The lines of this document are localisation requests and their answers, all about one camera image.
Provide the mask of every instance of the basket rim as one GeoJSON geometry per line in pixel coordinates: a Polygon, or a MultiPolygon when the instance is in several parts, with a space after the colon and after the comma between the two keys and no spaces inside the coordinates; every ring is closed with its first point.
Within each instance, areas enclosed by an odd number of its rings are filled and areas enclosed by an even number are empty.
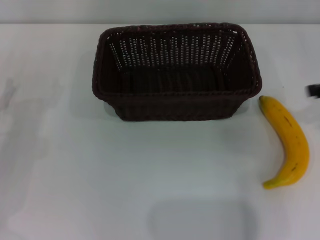
{"type": "Polygon", "coordinates": [[[222,23],[187,23],[187,24],[169,24],[169,25],[130,25],[130,26],[120,26],[113,27],[105,30],[99,38],[95,60],[93,64],[93,75],[92,75],[92,91],[94,95],[102,100],[108,98],[135,98],[135,97],[178,97],[178,96],[228,96],[228,97],[254,97],[257,95],[262,88],[262,78],[260,75],[260,70],[258,66],[258,61],[256,57],[255,50],[253,48],[252,42],[246,32],[246,30],[240,25],[228,22],[222,23]],[[253,74],[253,80],[255,85],[252,88],[239,89],[235,91],[224,90],[224,91],[181,91],[181,92],[145,92],[145,93],[121,93],[121,92],[107,92],[100,89],[99,82],[101,80],[101,69],[103,64],[103,56],[106,41],[111,34],[114,33],[149,33],[149,32],[167,32],[167,31],[179,31],[179,30],[219,30],[219,29],[229,29],[240,31],[242,34],[241,40],[245,46],[245,51],[247,54],[250,64],[251,71],[253,74]]]}

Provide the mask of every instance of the black object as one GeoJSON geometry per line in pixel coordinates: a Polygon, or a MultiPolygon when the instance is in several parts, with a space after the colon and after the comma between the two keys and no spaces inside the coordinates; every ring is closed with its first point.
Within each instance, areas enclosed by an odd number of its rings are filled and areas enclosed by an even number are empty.
{"type": "Polygon", "coordinates": [[[320,84],[313,84],[306,87],[310,97],[320,98],[320,84]]]}
{"type": "Polygon", "coordinates": [[[247,32],[230,23],[111,28],[93,66],[94,95],[126,121],[229,118],[261,87],[247,32]]]}

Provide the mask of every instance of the brown wicker basket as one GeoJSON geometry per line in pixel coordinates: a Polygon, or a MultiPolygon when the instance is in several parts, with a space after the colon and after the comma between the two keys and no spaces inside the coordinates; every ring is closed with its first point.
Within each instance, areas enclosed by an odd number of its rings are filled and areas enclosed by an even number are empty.
{"type": "Polygon", "coordinates": [[[261,87],[252,43],[230,23],[108,29],[92,78],[94,95],[126,121],[229,118],[261,87]]]}

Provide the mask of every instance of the wicker basket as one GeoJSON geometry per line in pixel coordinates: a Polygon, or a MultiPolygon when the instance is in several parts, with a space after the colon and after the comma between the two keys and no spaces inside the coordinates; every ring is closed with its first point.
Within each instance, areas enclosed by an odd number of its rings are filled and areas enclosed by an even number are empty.
{"type": "Polygon", "coordinates": [[[230,23],[108,29],[92,78],[95,96],[126,121],[229,118],[261,87],[252,43],[230,23]]]}

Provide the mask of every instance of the white background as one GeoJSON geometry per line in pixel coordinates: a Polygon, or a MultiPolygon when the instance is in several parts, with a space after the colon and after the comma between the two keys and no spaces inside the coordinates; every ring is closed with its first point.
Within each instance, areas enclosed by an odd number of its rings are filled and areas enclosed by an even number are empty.
{"type": "Polygon", "coordinates": [[[1,0],[0,23],[320,23],[319,0],[1,0]]]}
{"type": "Polygon", "coordinates": [[[0,25],[0,240],[319,240],[320,25],[243,25],[310,146],[284,160],[259,95],[216,121],[124,122],[92,93],[106,24],[0,25]]]}

